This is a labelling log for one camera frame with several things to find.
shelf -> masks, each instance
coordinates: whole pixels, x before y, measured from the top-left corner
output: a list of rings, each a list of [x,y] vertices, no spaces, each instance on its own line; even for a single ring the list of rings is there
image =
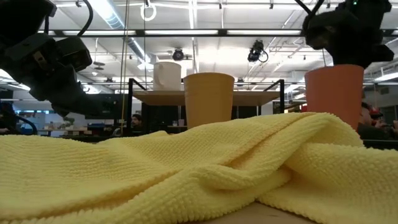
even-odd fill
[[[167,126],[168,128],[187,128],[187,126]]]
[[[183,106],[184,91],[133,91],[133,97],[151,106]],[[234,91],[233,106],[262,106],[279,98],[278,91]]]

ceiling light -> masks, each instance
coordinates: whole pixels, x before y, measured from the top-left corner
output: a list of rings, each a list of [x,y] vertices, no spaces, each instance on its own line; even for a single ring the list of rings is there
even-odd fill
[[[398,78],[398,72],[380,76],[379,78],[375,78],[374,81],[375,82],[383,82],[383,81],[390,80],[393,78]]]
[[[24,84],[19,84],[19,85],[8,84],[8,85],[11,86],[11,87],[14,87],[14,88],[20,88],[20,89],[27,90],[27,91],[30,90],[30,88],[28,86],[25,86]]]
[[[0,69],[0,77],[12,79],[12,77],[3,69]]]
[[[57,8],[59,7],[76,7],[75,3],[70,3],[70,4],[57,4]]]
[[[290,93],[291,91],[297,89],[298,87],[305,87],[305,85],[301,85],[301,84],[298,84],[298,85],[297,85],[297,84],[290,85],[289,87],[287,87],[287,88],[285,89],[285,93]]]
[[[104,20],[108,20],[114,16],[113,7],[108,0],[90,0],[90,4]]]
[[[142,63],[140,65],[138,65],[138,69],[139,70],[153,70],[154,69],[154,65],[153,64],[149,64],[149,63]]]
[[[304,97],[305,97],[305,93],[301,93],[301,94],[295,95],[294,99],[298,100],[298,99],[301,99],[301,98],[304,98]]]
[[[79,31],[77,30],[70,30],[70,31],[63,31],[64,35],[77,35]],[[85,35],[135,35],[135,30],[88,30],[86,31],[83,36]]]
[[[39,31],[37,31],[39,34],[43,34],[44,33],[44,30],[39,30]],[[55,35],[55,32],[54,31],[52,31],[52,30],[50,30],[49,31],[49,34],[48,35]]]
[[[229,35],[300,35],[301,30],[227,30]]]
[[[303,10],[301,6],[298,4],[273,4],[274,7],[272,9],[285,9],[285,10]],[[270,9],[271,4],[225,4],[223,7],[228,9]],[[326,9],[327,5],[321,5],[321,8]],[[330,7],[337,7],[337,4],[330,4]]]
[[[147,35],[215,35],[218,30],[146,30]]]
[[[193,29],[193,6],[192,6],[192,0],[188,0],[188,15],[189,15],[189,26],[191,29]]]
[[[1,99],[1,101],[19,101],[19,99]]]

hanging ring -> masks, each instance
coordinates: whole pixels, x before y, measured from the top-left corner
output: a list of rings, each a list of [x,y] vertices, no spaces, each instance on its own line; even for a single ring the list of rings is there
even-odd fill
[[[150,17],[148,17],[148,18],[146,18],[145,14],[144,14],[145,9],[147,9],[147,8],[152,8],[152,10],[153,10],[152,15]],[[155,16],[156,16],[156,6],[151,6],[151,5],[150,6],[145,6],[145,4],[143,4],[141,6],[141,18],[144,21],[151,21],[151,20],[155,19]]]

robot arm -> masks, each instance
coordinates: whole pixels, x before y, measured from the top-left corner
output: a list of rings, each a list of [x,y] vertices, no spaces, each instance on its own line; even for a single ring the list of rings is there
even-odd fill
[[[303,23],[306,43],[315,50],[325,49],[335,65],[353,64],[367,68],[372,62],[394,59],[394,53],[382,44],[381,22],[391,11],[388,0],[346,0],[334,11],[316,15],[319,0]]]
[[[80,35],[92,20],[93,11],[88,8],[89,21]],[[45,18],[53,17],[56,10],[49,0],[1,1],[0,18],[13,22],[5,22],[0,30],[0,68],[27,85],[34,98],[49,100],[61,116],[69,112],[95,116],[101,113],[101,103],[90,100],[76,80],[76,72],[92,63],[84,43],[79,37],[55,41],[45,33],[37,33]],[[20,19],[14,18],[21,14],[29,19],[18,24]]]

yellow towel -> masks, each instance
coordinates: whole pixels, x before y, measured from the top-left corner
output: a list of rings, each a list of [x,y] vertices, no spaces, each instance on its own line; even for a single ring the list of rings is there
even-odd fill
[[[328,114],[87,144],[0,138],[3,223],[183,223],[257,200],[318,223],[398,223],[398,152]]]

